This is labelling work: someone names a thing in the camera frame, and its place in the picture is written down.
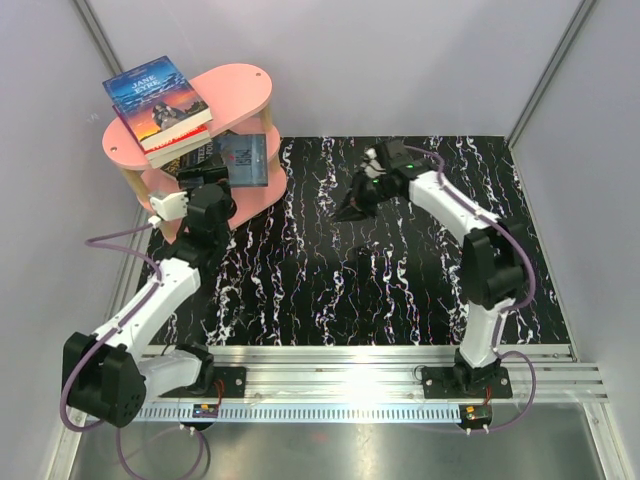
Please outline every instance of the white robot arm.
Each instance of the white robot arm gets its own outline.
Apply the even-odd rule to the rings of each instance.
[[[225,167],[181,170],[186,192],[151,197],[157,217],[183,218],[176,240],[155,276],[91,335],[74,333],[63,350],[63,401],[116,427],[124,427],[145,401],[180,387],[203,395],[213,385],[213,357],[204,347],[178,345],[165,356],[144,350],[171,313],[215,277],[230,239],[235,203]]]
[[[502,336],[501,317],[515,303],[515,295],[526,278],[522,259],[481,218],[499,223],[519,240],[523,227],[501,220],[477,205],[426,159],[412,158],[399,140],[379,143],[367,150],[366,155],[368,159],[354,175],[351,188],[336,212],[336,220],[375,216],[377,203],[402,196],[429,212],[452,233],[462,247],[461,286],[469,300],[466,332],[456,354],[453,374],[462,393],[484,390],[500,366],[493,343]]]

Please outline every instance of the black marble surface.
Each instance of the black marble surface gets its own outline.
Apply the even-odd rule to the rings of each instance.
[[[284,138],[285,197],[235,233],[220,275],[185,301],[154,343],[208,345],[456,344],[460,249],[428,213],[404,200],[378,218],[334,223],[365,148],[380,138]],[[463,193],[528,229],[525,249],[538,276],[530,307],[512,313],[503,343],[568,343],[529,211],[501,137],[410,137],[438,151]],[[158,232],[149,254],[166,245]],[[143,270],[140,282],[146,281]]]

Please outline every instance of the pink oval shelf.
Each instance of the pink oval shelf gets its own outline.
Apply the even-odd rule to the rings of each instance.
[[[191,85],[211,109],[213,120],[207,124],[211,137],[225,130],[232,130],[241,135],[265,133],[260,118],[254,117],[271,99],[271,78],[261,68],[240,63],[222,65],[193,78]],[[287,189],[287,176],[280,166],[278,156],[280,133],[273,127],[266,134],[269,185],[232,189],[231,194],[238,206],[238,211],[229,220],[232,230],[276,203]],[[102,137],[102,146],[109,159],[120,168],[144,170],[141,178],[149,191],[179,191],[178,183],[173,177],[160,169],[151,168],[138,143],[119,118],[107,127]],[[151,211],[148,200],[138,200],[144,208]],[[176,231],[179,225],[179,220],[171,222],[173,231]],[[173,242],[175,236],[167,240]]]
[[[253,65],[222,65],[193,78],[190,83],[211,109],[213,120],[207,127],[212,137],[260,112],[271,99],[271,78]],[[111,161],[121,168],[151,168],[119,118],[105,130],[102,147]]]

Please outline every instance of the blue book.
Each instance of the blue book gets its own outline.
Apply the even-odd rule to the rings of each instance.
[[[232,133],[218,135],[206,145],[161,168],[175,177],[180,169],[205,164],[225,165],[229,171],[231,187],[266,187],[269,184],[267,136]]]
[[[118,116],[148,153],[164,148],[190,132],[206,132],[211,111],[166,56],[105,82]]]

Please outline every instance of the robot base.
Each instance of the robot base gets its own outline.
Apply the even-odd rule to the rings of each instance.
[[[224,383],[223,398],[244,398],[247,384],[247,369],[245,367],[215,367],[213,382],[204,395],[195,395],[186,388],[177,388],[161,395],[162,398],[217,398],[218,393],[214,383],[222,380]]]
[[[473,398],[484,400],[487,398],[487,387],[491,387],[491,398],[513,398],[511,380],[506,368],[497,369],[497,374],[487,380],[485,386],[476,390],[462,388],[454,377],[454,367],[422,367],[420,370],[424,398],[459,399]]]

